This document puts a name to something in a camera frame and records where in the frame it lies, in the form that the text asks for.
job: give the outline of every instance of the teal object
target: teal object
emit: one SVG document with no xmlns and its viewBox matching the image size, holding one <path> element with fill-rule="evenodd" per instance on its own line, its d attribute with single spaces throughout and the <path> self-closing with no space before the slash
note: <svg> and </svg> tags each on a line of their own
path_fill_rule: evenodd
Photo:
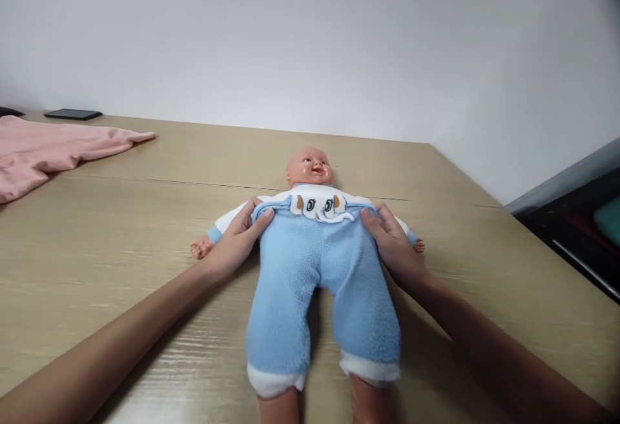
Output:
<svg viewBox="0 0 620 424">
<path fill-rule="evenodd" d="M 603 235 L 620 248 L 620 196 L 597 209 L 594 222 Z"/>
</svg>

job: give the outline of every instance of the pant leg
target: pant leg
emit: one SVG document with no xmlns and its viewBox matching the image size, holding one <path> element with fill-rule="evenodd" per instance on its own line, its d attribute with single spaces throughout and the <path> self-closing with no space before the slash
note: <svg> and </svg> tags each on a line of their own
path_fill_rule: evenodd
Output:
<svg viewBox="0 0 620 424">
<path fill-rule="evenodd" d="M 302 390 L 310 362 L 307 309 L 320 279 L 316 222 L 288 209 L 260 242 L 260 276 L 246 335 L 248 377 L 263 398 Z"/>
<path fill-rule="evenodd" d="M 342 348 L 340 367 L 379 385 L 400 376 L 400 327 L 361 209 L 347 206 L 354 220 L 328 225 L 320 273 L 335 296 L 332 324 Z"/>
</svg>

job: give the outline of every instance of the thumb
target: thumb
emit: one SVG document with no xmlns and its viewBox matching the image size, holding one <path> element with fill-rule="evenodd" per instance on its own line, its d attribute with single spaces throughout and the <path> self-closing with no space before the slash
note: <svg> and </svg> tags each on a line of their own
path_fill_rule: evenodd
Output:
<svg viewBox="0 0 620 424">
<path fill-rule="evenodd" d="M 362 216 L 362 222 L 368 229 L 368 232 L 375 238 L 377 242 L 385 241 L 389 237 L 388 233 L 381 227 L 379 218 L 374 215 L 370 208 L 364 208 L 360 215 Z"/>
<path fill-rule="evenodd" d="M 256 222 L 252 224 L 252 227 L 246 231 L 246 234 L 249 234 L 253 240 L 256 240 L 271 223 L 273 220 L 273 215 L 273 208 L 267 208 L 256 220 Z"/>
</svg>

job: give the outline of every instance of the doll sleeve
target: doll sleeve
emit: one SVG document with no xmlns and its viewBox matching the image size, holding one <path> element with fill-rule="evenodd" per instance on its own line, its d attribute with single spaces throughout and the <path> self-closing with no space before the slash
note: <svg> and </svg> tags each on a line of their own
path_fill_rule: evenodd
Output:
<svg viewBox="0 0 620 424">
<path fill-rule="evenodd" d="M 405 222 L 403 222 L 401 219 L 397 218 L 396 216 L 395 216 L 395 218 L 398 221 L 398 223 L 400 224 L 400 226 L 402 227 L 402 229 L 405 231 L 405 234 L 407 234 L 407 238 L 409 239 L 409 243 L 411 243 L 413 246 L 415 246 L 415 241 L 417 239 L 417 236 L 413 233 L 413 231 L 409 228 L 409 226 L 405 224 Z"/>
<path fill-rule="evenodd" d="M 273 201 L 274 199 L 278 198 L 278 196 L 277 195 L 274 197 L 260 196 L 257 198 L 260 201 Z M 237 214 L 239 214 L 239 211 L 241 211 L 241 209 L 245 206 L 246 203 L 247 201 L 244 201 L 241 205 L 237 206 L 234 210 L 228 211 L 228 213 L 224 214 L 217 221 L 215 221 L 215 225 L 207 231 L 207 235 L 209 236 L 209 238 L 211 239 L 213 243 L 217 243 L 220 241 L 223 233 L 226 232 L 226 229 L 228 229 L 228 226 L 231 224 L 234 217 Z"/>
</svg>

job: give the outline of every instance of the wood grain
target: wood grain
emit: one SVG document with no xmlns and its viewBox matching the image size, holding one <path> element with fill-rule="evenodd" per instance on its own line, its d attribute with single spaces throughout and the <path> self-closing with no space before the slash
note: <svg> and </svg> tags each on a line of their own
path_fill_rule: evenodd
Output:
<svg viewBox="0 0 620 424">
<path fill-rule="evenodd" d="M 620 308 L 428 145 L 102 117 L 160 138 L 62 173 L 0 208 L 0 394 L 192 262 L 189 244 L 248 197 L 285 186 L 299 144 L 324 148 L 340 186 L 385 199 L 427 243 L 431 269 L 601 403 L 620 377 Z M 160 342 L 96 421 L 250 423 L 244 335 L 253 254 L 229 285 Z M 398 290 L 405 422 L 499 423 L 432 319 Z M 350 421 L 329 293 L 313 300 L 307 423 Z"/>
</svg>

